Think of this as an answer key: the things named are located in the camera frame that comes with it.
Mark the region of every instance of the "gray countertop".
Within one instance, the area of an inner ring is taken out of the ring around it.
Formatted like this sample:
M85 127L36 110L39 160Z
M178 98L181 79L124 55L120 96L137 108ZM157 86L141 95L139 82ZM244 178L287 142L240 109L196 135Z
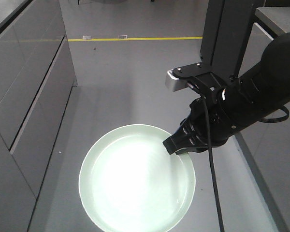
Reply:
M0 0L0 28L29 0Z
M256 16L277 35L290 32L290 7L260 7Z

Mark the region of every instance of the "black cable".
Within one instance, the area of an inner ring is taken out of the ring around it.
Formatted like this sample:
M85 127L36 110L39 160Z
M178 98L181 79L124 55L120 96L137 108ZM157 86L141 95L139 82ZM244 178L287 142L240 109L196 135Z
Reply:
M207 109L207 104L206 104L206 97L199 91L199 89L194 84L187 82L187 85L189 88L191 88L193 91L195 91L196 93L198 93L201 96L201 99L203 102L204 112L205 112L205 120L206 120L206 128L207 128L209 166L211 169L211 176L212 176L212 182L213 182L213 189L214 189L216 209L217 209L217 215L218 215L218 221L219 221L219 228L220 228L220 232L224 232L223 219L222 219L221 206L220 206L220 201L219 201L218 187L217 187L215 167L214 167L211 131L210 131L208 109Z
M277 123L277 122L282 122L282 121L285 121L289 118L289 110L287 109L287 107L285 106L282 106L280 108L280 110L282 110L283 112L286 113L285 116L282 116L282 117L277 117L277 118L263 118L263 119L260 119L259 122L264 122L264 123Z

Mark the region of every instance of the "white bowl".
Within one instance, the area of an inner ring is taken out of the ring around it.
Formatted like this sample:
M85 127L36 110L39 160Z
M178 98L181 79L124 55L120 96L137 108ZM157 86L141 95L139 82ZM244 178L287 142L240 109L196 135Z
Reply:
M195 172L188 155L169 155L170 134L128 125L100 138L79 175L79 194L90 219L105 232L166 232L190 207Z

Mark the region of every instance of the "gray cabinet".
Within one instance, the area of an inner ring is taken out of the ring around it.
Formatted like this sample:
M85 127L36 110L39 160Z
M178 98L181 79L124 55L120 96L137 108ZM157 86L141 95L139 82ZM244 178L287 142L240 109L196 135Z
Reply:
M29 59L0 102L0 134L8 148L11 147L65 34L61 12L57 11L52 18L50 26L36 42Z
M35 200L0 137L0 232L25 232Z
M0 232L27 231L76 81L59 0L29 2L0 34Z
M35 196L39 193L74 79L65 39L11 150Z
M9 89L25 60L13 27L0 35L0 101Z

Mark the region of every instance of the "drawer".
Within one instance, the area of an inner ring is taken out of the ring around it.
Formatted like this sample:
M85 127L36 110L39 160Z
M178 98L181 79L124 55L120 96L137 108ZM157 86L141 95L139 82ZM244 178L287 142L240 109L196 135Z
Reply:
M35 196L40 190L74 78L65 40L11 149Z
M39 97L53 139L57 135L74 79L75 72L69 44L65 40Z
M37 197L53 148L46 119L37 102L12 152L19 169Z
M0 134L8 148L17 135L64 34L61 12L58 12L43 39L37 44L33 54L0 102Z
M58 11L58 0L34 0L15 20L13 27L25 60L30 57Z
M13 27L0 36L0 100L23 68L25 60Z

